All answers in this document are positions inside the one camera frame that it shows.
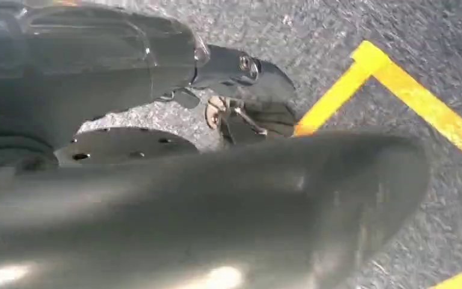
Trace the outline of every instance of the gray asphalt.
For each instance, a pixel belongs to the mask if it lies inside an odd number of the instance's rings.
[[[142,0],[101,0],[144,10]],[[462,0],[150,0],[209,43],[244,49],[278,64],[294,80],[302,115],[370,40],[462,116]],[[203,95],[203,102],[210,93]],[[175,132],[201,149],[219,138],[204,107],[153,104],[112,114],[82,129],[141,125]],[[324,129],[418,135],[433,162],[430,195],[385,252],[343,288],[427,288],[462,271],[462,153],[375,80],[362,87]]]

